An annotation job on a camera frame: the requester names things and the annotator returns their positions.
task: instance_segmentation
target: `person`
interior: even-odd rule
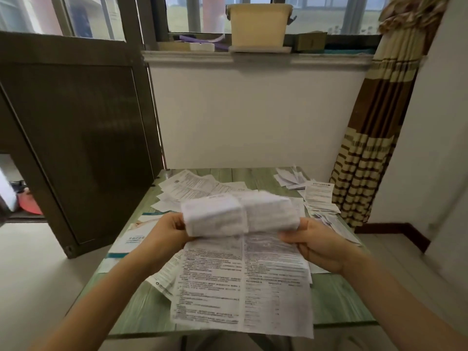
[[[400,350],[468,350],[468,338],[414,298],[363,249],[311,218],[279,238],[297,244],[310,262],[342,275]],[[167,213],[31,350],[97,350],[138,286],[190,240],[181,213]]]

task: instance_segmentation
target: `window sill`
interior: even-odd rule
[[[358,54],[253,54],[198,53],[177,51],[143,51],[144,60],[152,64],[275,64],[286,66],[333,66],[367,68],[373,55]]]

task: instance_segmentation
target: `yellow plastic bucket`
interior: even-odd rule
[[[231,20],[232,45],[282,47],[292,11],[287,4],[228,5],[226,15]]]

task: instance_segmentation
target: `patterned curtain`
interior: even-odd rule
[[[352,227],[366,223],[398,141],[416,72],[448,0],[395,0],[382,11],[382,40],[362,84],[330,182]]]

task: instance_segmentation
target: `tabletop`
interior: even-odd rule
[[[282,168],[291,171],[290,167]],[[159,200],[156,196],[162,192],[158,184],[180,171],[182,170],[162,170],[160,172],[154,182],[155,186],[149,188],[120,235],[142,213],[157,212],[150,206]],[[217,181],[222,183],[244,181],[250,189],[262,189],[277,195],[301,197],[298,192],[279,185],[273,177],[276,174],[274,167],[207,168],[190,169],[190,171],[199,176],[212,174]],[[86,294],[104,275],[105,273],[94,273],[80,296]],[[332,273],[313,274],[312,280],[311,298],[314,327],[316,329],[377,324],[377,321],[364,306],[354,289],[340,275]],[[184,335],[196,331],[191,327],[174,324],[170,321],[170,303],[148,282],[143,282],[120,315],[109,334],[109,338],[152,337],[169,333],[171,335],[174,333]]]

